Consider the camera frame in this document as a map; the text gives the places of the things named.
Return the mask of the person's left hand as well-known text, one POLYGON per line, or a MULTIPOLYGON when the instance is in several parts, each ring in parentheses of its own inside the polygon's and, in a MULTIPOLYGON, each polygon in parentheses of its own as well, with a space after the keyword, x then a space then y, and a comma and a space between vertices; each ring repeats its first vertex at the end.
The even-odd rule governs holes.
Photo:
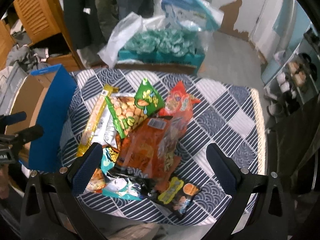
POLYGON ((0 198, 6 199, 9 196, 9 175, 8 164, 1 166, 0 170, 0 198))

